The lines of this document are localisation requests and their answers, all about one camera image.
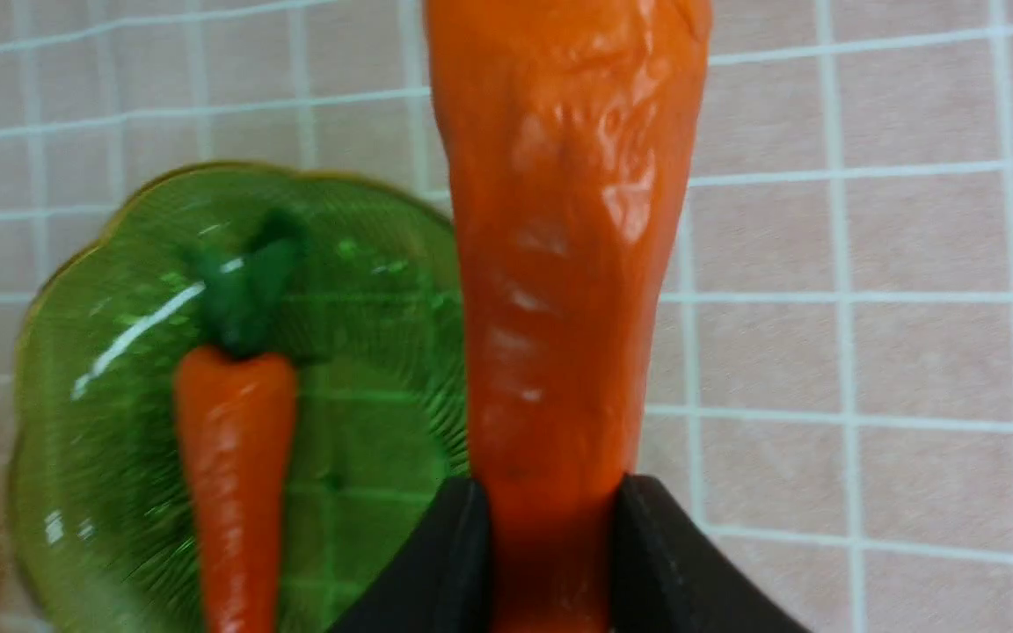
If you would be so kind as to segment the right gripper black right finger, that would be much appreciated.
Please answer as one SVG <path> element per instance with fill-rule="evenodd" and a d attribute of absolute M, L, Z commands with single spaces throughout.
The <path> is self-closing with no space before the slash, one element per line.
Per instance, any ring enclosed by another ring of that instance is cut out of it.
<path fill-rule="evenodd" d="M 805 632 L 684 512 L 663 482 L 628 474 L 611 545 L 616 632 Z"/>

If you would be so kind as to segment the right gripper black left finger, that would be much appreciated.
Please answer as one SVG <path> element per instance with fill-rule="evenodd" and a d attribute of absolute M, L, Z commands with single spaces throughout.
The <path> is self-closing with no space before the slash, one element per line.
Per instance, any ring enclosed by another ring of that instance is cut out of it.
<path fill-rule="evenodd" d="M 481 484 L 450 477 L 390 564 L 333 632 L 486 632 L 491 522 Z"/>

